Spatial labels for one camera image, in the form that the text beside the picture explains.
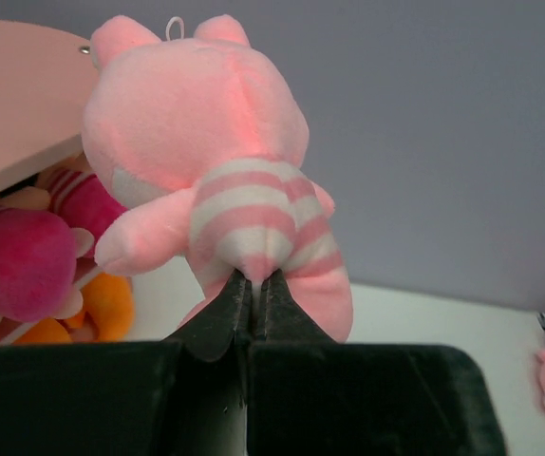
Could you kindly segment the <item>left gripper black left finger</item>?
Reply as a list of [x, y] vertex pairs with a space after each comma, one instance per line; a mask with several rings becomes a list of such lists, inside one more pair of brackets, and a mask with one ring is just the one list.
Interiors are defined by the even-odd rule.
[[0, 348], [0, 455], [244, 454], [251, 297], [234, 274], [161, 341]]

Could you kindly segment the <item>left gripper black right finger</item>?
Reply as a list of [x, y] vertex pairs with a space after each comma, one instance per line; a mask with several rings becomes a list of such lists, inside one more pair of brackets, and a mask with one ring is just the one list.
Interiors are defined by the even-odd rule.
[[484, 376], [445, 345], [339, 344], [282, 274], [263, 285], [248, 354], [252, 455], [503, 455]]

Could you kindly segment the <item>orange shark plush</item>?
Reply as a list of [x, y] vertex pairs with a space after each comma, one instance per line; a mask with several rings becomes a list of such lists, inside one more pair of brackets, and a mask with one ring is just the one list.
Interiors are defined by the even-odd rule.
[[81, 289], [83, 308], [67, 319], [48, 318], [28, 330], [13, 345], [118, 342], [135, 317], [129, 277], [100, 273]]

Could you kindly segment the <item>doll plush black hair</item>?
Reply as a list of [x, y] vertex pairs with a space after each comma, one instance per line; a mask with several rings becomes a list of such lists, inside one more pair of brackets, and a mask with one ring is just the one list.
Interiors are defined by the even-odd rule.
[[74, 279], [94, 237], [50, 212], [50, 202], [34, 186], [0, 198], [0, 316], [13, 321], [64, 319], [83, 306]]

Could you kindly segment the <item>doll plush pink striped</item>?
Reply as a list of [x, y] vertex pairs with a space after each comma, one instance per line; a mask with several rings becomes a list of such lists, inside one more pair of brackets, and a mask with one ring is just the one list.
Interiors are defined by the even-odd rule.
[[51, 212], [71, 228], [85, 229], [94, 237], [93, 246], [85, 254], [93, 258], [97, 241], [125, 208], [108, 194], [91, 170], [59, 165], [42, 180], [42, 187], [50, 194]]

